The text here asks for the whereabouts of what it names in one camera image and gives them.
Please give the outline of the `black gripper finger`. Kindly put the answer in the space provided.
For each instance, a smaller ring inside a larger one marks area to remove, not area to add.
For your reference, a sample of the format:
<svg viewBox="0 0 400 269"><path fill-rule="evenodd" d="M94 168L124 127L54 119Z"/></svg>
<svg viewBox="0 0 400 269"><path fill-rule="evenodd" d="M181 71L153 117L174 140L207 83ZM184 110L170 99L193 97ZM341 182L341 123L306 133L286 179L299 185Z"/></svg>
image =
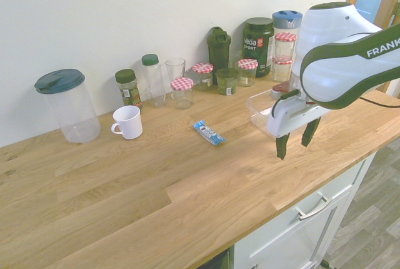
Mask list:
<svg viewBox="0 0 400 269"><path fill-rule="evenodd" d="M321 120L320 118L317 118L307 124L306 129L304 130L304 133L302 134L301 144L303 146L307 147L309 145L309 143L311 142L311 140L319 126L320 120Z"/></svg>
<svg viewBox="0 0 400 269"><path fill-rule="evenodd" d="M289 139L289 134L285 134L280 138L276 138L276 151L277 157L283 160L287 152L287 142Z"/></svg>

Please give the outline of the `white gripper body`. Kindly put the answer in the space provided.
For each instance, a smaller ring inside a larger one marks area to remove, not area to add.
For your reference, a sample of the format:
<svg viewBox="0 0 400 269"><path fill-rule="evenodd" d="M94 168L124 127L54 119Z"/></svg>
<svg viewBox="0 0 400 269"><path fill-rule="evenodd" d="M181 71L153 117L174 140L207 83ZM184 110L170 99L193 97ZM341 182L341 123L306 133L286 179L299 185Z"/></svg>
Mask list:
<svg viewBox="0 0 400 269"><path fill-rule="evenodd" d="M279 99L270 112L267 130L276 138L280 138L330 111L318 104L307 104L297 96Z"/></svg>

